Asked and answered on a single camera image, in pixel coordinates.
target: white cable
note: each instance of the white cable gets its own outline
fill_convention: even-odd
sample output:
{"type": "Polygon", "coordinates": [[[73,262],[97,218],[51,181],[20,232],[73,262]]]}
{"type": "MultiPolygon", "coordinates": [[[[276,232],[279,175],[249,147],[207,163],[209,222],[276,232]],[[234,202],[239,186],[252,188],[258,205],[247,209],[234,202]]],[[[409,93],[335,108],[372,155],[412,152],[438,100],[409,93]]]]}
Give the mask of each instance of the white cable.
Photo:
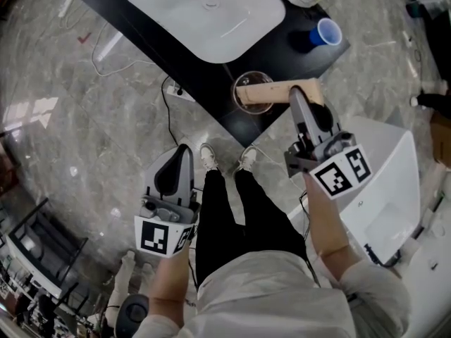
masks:
{"type": "Polygon", "coordinates": [[[73,27],[75,27],[75,26],[80,22],[80,20],[82,20],[82,17],[85,16],[85,14],[86,14],[86,13],[88,12],[88,10],[89,10],[89,8],[86,8],[86,10],[82,12],[82,14],[78,17],[78,19],[77,19],[71,26],[68,26],[69,18],[70,18],[74,13],[76,13],[76,12],[78,11],[78,9],[80,9],[80,8],[82,7],[82,5],[83,5],[83,3],[81,2],[80,5],[77,6],[73,11],[69,12],[70,8],[72,7],[73,1],[74,1],[74,0],[72,0],[72,1],[69,3],[69,6],[68,6],[67,9],[66,9],[66,11],[67,11],[66,16],[63,16],[63,17],[61,18],[59,24],[58,24],[59,27],[61,27],[61,28],[62,28],[62,27],[65,27],[67,30],[70,30],[70,29],[72,29],[73,27]]]}
{"type": "Polygon", "coordinates": [[[95,50],[96,50],[96,48],[97,48],[97,45],[99,44],[101,34],[102,34],[102,32],[105,30],[105,27],[106,27],[107,25],[108,25],[108,22],[106,21],[106,22],[104,23],[104,26],[101,27],[101,29],[100,29],[100,31],[99,31],[99,34],[97,35],[96,43],[94,44],[94,47],[92,48],[92,52],[91,52],[91,64],[92,64],[92,66],[94,67],[94,69],[96,70],[96,73],[97,73],[98,76],[107,77],[107,76],[109,76],[109,75],[119,73],[119,72],[124,71],[124,70],[126,70],[126,69],[128,69],[128,68],[131,68],[131,67],[134,66],[134,64],[136,64],[136,63],[143,63],[143,64],[148,64],[148,65],[156,65],[155,63],[153,63],[153,62],[151,62],[151,61],[135,60],[135,61],[133,61],[132,63],[130,63],[130,64],[128,64],[127,66],[125,66],[124,68],[121,68],[121,69],[118,69],[118,70],[115,70],[115,71],[111,71],[111,72],[109,72],[109,73],[107,73],[107,74],[102,74],[101,72],[99,72],[99,69],[97,69],[96,64],[94,63],[94,52],[95,52],[95,50]]]}

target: wooden block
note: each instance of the wooden block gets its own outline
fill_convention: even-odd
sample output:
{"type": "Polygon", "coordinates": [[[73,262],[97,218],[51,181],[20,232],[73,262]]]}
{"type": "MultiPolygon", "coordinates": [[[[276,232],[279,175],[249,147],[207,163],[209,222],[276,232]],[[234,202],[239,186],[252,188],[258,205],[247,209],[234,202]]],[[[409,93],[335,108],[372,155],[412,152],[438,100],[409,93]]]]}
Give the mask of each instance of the wooden block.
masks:
{"type": "Polygon", "coordinates": [[[298,86],[304,90],[312,103],[324,105],[324,97],[318,79],[290,80],[286,82],[267,82],[264,84],[237,87],[237,94],[244,105],[289,103],[292,87],[298,86]]]}

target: sink drain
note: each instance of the sink drain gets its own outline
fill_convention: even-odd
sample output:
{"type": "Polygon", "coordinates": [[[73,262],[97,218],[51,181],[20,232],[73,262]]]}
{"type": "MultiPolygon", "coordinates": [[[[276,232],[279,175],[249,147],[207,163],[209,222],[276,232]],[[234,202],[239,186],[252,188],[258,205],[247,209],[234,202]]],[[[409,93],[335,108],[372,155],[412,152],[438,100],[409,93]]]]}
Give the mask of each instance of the sink drain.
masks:
{"type": "Polygon", "coordinates": [[[203,0],[202,2],[202,6],[206,9],[206,10],[214,10],[217,9],[219,7],[219,0],[203,0]]]}

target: white sleeve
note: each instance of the white sleeve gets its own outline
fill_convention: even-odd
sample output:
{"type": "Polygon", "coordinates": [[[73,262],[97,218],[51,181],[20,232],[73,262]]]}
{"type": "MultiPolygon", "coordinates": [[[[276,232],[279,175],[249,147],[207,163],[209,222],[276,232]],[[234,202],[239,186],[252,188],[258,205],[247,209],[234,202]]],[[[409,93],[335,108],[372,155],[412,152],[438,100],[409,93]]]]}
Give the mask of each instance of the white sleeve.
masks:
{"type": "Polygon", "coordinates": [[[180,328],[169,318],[162,315],[148,315],[133,338],[172,338],[180,328]]]}
{"type": "Polygon", "coordinates": [[[348,268],[340,280],[348,297],[357,335],[401,337],[409,326],[410,295],[388,269],[369,261],[348,268]]]}

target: blue cup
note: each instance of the blue cup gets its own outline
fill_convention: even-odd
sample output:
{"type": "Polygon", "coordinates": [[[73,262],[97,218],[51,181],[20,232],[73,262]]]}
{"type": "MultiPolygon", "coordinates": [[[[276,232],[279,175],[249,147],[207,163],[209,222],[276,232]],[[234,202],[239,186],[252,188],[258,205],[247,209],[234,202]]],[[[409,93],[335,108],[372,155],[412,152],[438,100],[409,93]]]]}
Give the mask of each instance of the blue cup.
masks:
{"type": "Polygon", "coordinates": [[[322,18],[318,25],[310,30],[310,42],[315,46],[320,45],[339,45],[342,41],[342,33],[338,24],[329,19],[322,18]]]}

